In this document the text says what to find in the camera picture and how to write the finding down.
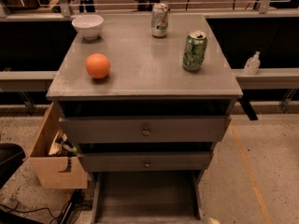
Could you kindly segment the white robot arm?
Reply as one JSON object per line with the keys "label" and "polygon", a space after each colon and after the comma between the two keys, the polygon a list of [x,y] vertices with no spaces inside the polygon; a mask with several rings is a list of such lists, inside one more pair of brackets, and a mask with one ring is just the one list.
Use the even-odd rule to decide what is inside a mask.
{"label": "white robot arm", "polygon": [[213,217],[210,217],[208,219],[208,223],[209,224],[220,224],[220,222],[216,218],[213,218]]}

